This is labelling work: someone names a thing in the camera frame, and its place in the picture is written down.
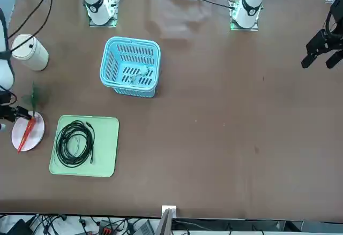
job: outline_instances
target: brown table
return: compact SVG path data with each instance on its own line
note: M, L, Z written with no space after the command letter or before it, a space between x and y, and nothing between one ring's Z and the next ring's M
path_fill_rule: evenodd
M39 0L17 0L10 33ZM22 32L44 21L48 3ZM39 40L48 67L13 60L13 91L46 93L46 133L18 155L11 125L0 135L0 210L182 217L343 218L343 69L329 56L301 68L322 27L324 0L265 0L259 32L229 31L227 9L197 0L122 0L116 28L89 28L81 0L54 0ZM162 52L153 99L105 87L99 67L115 35L156 41ZM51 175L61 115L117 117L110 178Z

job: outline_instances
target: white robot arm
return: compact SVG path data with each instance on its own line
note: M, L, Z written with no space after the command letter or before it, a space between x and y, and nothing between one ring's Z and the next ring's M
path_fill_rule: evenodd
M260 12L262 0L240 0L240 4L233 15L233 19L242 28L251 28Z
M85 0L89 17L96 25L104 25L114 17L114 0Z

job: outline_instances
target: light green tray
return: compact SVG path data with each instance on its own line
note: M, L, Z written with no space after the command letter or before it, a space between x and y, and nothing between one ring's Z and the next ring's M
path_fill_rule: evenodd
M91 157L88 157L85 163L76 167L65 167L58 159L55 153L57 135L60 130L71 123L72 121L80 120L82 122L89 122L95 131L95 141L93 148L93 164L90 163ZM119 121L117 118L111 117L93 117L93 116L61 116L58 120L57 131L55 135L53 153L50 160L50 172L54 175L79 175L79 176L93 176L93 177L110 177L114 172L117 141L119 132ZM85 140L79 139L79 142L74 139L69 142L69 149L83 150Z

